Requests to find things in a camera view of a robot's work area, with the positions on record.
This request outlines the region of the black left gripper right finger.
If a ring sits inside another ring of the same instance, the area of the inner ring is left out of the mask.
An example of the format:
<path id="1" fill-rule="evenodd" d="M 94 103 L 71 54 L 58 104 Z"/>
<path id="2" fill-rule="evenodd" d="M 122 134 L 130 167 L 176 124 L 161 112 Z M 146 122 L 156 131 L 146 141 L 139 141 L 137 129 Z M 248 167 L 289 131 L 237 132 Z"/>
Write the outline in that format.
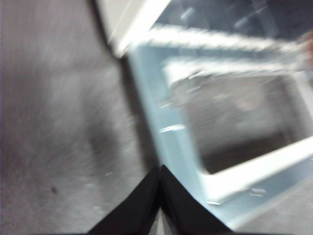
<path id="1" fill-rule="evenodd" d="M 165 165 L 160 168 L 160 195 L 160 206 L 178 235 L 234 234 L 195 200 Z"/>

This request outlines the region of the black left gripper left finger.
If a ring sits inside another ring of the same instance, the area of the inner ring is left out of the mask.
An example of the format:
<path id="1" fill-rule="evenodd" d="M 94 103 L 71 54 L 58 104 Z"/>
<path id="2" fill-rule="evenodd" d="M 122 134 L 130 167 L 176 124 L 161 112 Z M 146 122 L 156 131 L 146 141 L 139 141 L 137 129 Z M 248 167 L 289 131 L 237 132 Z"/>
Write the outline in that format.
<path id="1" fill-rule="evenodd" d="M 159 208 L 159 169 L 153 167 L 129 196 L 99 221 L 89 235 L 147 235 Z"/>

